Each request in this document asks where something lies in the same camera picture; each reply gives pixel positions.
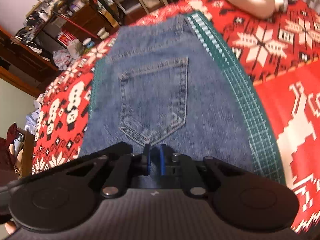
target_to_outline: red tablecloth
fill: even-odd
[[[292,228],[307,230],[320,216],[319,15],[298,1],[289,5],[287,13],[262,21],[226,0],[181,0],[136,24],[161,22],[192,8],[212,19],[255,85],[277,139],[287,186],[300,201]],[[78,157],[94,65],[108,53],[114,37],[84,55],[48,87],[38,120],[33,173]]]

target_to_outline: person's hand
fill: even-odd
[[[17,226],[13,221],[5,223],[4,226],[9,235],[13,234],[17,230]]]

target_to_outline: jeans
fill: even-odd
[[[139,153],[164,143],[194,160],[210,155],[252,170],[230,85],[182,15],[120,29],[96,65],[90,108],[80,156],[119,141]]]

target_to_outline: gray ribbed surface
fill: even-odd
[[[121,198],[104,200],[89,220],[69,231],[36,234],[20,229],[9,240],[300,239],[291,229],[257,234],[233,228],[203,200],[189,198],[178,189],[157,191],[152,195],[155,190],[129,189]]]

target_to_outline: back pocket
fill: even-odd
[[[188,58],[164,60],[119,75],[120,130],[154,145],[186,123]]]

